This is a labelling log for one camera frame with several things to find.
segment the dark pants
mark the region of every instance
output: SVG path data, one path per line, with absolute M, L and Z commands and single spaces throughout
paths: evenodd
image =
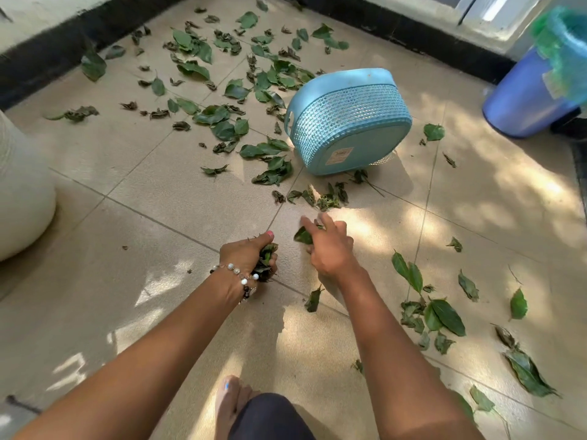
M 238 414 L 229 440 L 316 440 L 290 400 L 279 394 L 260 394 Z

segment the green mesh bag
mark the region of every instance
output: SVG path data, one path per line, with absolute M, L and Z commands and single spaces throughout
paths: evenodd
M 587 16 L 557 6 L 532 23 L 538 53 L 552 66 L 550 82 L 577 104 L 587 103 Z

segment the blue plastic basket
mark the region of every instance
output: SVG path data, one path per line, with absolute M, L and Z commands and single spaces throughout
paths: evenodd
M 412 117 L 389 71 L 355 69 L 325 74 L 291 99 L 284 129 L 310 173 L 366 167 L 407 136 Z

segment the beaded bracelet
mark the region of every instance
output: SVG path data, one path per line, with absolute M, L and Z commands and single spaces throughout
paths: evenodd
M 257 288 L 256 287 L 249 287 L 248 282 L 250 279 L 257 281 L 259 279 L 259 275 L 257 273 L 253 274 L 253 275 L 245 275 L 241 273 L 241 270 L 238 267 L 235 267 L 233 263 L 230 264 L 217 264 L 216 266 L 212 267 L 212 269 L 210 270 L 210 274 L 214 273 L 215 271 L 217 271 L 218 269 L 222 269 L 226 267 L 228 270 L 230 270 L 232 273 L 234 273 L 235 275 L 237 275 L 240 279 L 241 279 L 241 284 L 243 285 L 243 290 L 244 293 L 242 295 L 242 299 L 239 301 L 239 304 L 242 303 L 243 301 L 248 300 L 251 295 L 253 295 L 256 291 Z

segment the person's hand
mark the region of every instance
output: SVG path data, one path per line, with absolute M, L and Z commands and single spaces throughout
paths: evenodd
M 257 265 L 257 261 L 259 261 L 259 252 L 267 244 L 270 244 L 273 238 L 273 232 L 268 231 L 252 239 L 243 239 L 224 244 L 220 247 L 220 264 L 227 265 L 232 263 L 242 273 L 250 274 Z M 277 272 L 275 261 L 277 261 L 277 253 L 273 253 L 269 261 L 271 273 Z
M 338 279 L 343 273 L 360 268 L 353 255 L 353 238 L 346 235 L 346 222 L 334 222 L 327 213 L 321 213 L 319 218 L 325 230 L 320 230 L 306 216 L 301 219 L 302 225 L 312 235 L 314 244 L 308 246 L 308 253 L 312 255 L 312 265 L 318 273 Z

